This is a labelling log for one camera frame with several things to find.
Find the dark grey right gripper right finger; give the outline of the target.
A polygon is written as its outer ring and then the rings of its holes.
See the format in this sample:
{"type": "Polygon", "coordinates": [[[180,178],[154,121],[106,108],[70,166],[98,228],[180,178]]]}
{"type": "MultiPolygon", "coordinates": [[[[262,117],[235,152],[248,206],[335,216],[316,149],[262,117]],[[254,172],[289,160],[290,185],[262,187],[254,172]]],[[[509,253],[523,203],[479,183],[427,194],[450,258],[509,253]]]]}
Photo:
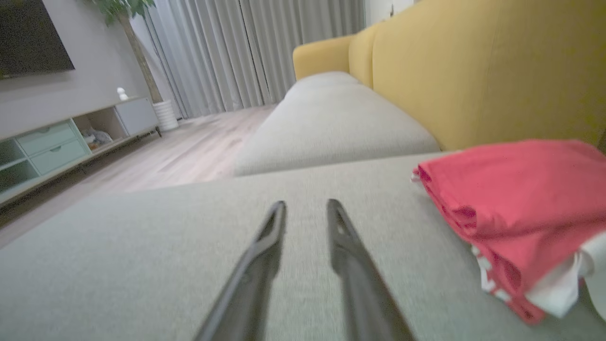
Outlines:
{"type": "Polygon", "coordinates": [[[340,279],[349,341],[415,339],[342,203],[326,206],[330,263],[340,279]]]}

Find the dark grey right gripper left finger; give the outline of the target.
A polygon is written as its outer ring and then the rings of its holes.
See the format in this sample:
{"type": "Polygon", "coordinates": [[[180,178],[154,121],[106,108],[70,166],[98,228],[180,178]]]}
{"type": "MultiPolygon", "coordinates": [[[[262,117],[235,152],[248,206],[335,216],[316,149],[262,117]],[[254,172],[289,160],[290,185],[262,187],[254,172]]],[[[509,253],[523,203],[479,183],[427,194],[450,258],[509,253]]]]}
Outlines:
{"type": "Polygon", "coordinates": [[[277,201],[215,300],[196,341],[263,341],[271,287],[279,272],[286,202],[277,201]]]}

